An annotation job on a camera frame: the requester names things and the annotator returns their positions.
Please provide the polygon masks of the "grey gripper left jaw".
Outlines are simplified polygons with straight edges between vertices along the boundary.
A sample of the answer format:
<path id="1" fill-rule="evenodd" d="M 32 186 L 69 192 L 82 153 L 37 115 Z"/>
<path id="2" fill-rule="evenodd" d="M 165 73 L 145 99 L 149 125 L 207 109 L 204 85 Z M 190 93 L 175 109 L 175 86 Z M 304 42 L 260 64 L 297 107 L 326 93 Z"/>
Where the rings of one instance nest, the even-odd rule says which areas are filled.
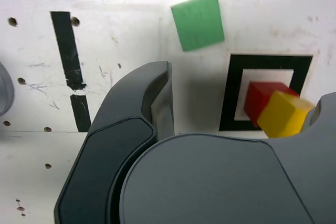
<path id="1" fill-rule="evenodd" d="M 159 135 L 152 104 L 172 107 L 172 66 L 150 62 L 120 79 L 103 100 L 54 208 L 55 223 L 119 223 L 125 177 Z"/>

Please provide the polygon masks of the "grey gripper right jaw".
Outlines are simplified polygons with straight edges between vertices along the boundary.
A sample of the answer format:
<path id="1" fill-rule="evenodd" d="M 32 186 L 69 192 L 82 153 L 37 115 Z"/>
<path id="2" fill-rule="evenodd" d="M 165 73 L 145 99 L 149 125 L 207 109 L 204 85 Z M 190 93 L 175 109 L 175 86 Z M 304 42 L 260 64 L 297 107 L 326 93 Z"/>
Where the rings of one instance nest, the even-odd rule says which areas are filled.
<path id="1" fill-rule="evenodd" d="M 335 223 L 335 94 L 303 132 L 247 139 L 184 134 L 131 166 L 121 223 Z"/>

